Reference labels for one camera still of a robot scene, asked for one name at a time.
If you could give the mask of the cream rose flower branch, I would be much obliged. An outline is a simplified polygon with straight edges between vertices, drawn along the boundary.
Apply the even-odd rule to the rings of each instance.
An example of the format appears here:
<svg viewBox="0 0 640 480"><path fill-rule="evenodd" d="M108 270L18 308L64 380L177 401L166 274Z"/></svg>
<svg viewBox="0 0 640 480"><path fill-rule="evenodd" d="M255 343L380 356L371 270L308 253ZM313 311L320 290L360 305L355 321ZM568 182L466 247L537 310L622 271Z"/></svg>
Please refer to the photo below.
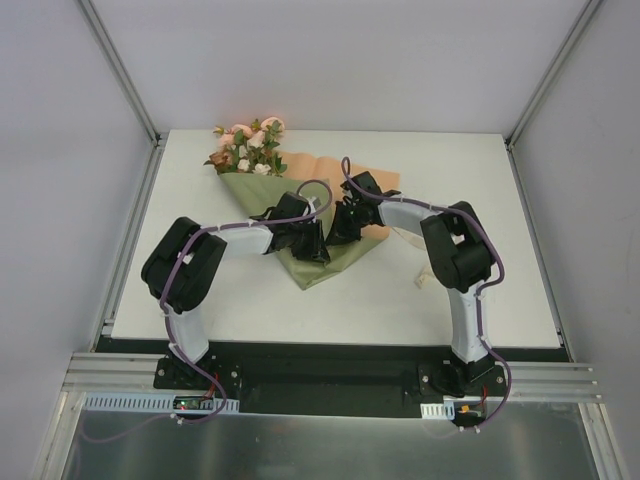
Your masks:
<svg viewBox="0 0 640 480"><path fill-rule="evenodd" d="M281 177L287 170L283 156L278 151L279 134L259 131L248 138L238 131L233 140L230 154L234 172Z"/></svg>

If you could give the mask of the brown rose flower branch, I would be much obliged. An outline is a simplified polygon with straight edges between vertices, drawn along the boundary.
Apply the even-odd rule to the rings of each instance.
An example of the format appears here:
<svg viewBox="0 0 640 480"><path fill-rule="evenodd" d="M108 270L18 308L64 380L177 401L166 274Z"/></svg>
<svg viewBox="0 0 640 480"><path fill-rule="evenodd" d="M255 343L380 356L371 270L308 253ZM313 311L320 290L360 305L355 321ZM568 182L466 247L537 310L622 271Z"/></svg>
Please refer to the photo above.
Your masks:
<svg viewBox="0 0 640 480"><path fill-rule="evenodd" d="M218 175L228 173L233 166L232 156L227 150L216 151L208 157L204 166L213 167Z"/></svg>

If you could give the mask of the pink rose flower branch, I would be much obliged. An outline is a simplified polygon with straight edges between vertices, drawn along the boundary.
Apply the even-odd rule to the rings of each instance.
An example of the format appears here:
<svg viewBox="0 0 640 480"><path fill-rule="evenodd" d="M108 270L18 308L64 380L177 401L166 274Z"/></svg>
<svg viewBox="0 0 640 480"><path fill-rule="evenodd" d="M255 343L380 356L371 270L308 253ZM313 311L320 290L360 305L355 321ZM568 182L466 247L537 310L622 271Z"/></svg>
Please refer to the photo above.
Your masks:
<svg viewBox="0 0 640 480"><path fill-rule="evenodd" d="M227 150L230 153L230 148L234 143L234 135L238 131L243 132L248 138L251 138L256 132L259 131L270 131L271 133L280 135L279 142L281 144L281 138L283 137L285 130L286 128L284 122L278 117L274 116L268 117L264 120L255 119L250 125L234 124L230 128L216 126L213 130L213 134L217 137L218 141L218 147L216 151Z"/></svg>

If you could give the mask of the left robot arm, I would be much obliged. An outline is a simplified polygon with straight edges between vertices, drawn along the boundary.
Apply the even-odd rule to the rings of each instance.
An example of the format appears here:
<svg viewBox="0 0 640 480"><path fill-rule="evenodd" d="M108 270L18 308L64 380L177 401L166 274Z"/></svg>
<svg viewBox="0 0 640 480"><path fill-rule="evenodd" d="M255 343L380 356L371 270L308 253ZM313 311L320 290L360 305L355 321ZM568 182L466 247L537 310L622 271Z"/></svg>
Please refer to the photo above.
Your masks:
<svg viewBox="0 0 640 480"><path fill-rule="evenodd" d="M181 361L176 375L188 388L204 387L211 365L200 305L222 261L289 248L323 260L320 200L286 192L264 214L244 223L203 227L188 217L174 221L143 264L141 279L165 316L169 348Z"/></svg>

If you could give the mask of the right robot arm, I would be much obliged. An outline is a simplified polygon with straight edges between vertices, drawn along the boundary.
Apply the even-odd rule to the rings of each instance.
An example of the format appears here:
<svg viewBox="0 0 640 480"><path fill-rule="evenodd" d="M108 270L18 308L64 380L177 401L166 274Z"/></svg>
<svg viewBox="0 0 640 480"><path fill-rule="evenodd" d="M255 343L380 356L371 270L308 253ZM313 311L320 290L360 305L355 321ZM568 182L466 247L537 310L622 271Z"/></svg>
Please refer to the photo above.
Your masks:
<svg viewBox="0 0 640 480"><path fill-rule="evenodd" d="M336 203L328 245L348 245L362 238L366 226L383 226L422 237L431 271L447 290L452 340L450 360L430 375L431 387L457 398L481 388L494 367L485 329L482 295L492 285L492 268L504 265L467 202L436 206L404 198L400 192L380 189L365 171L347 176L341 185L342 200Z"/></svg>

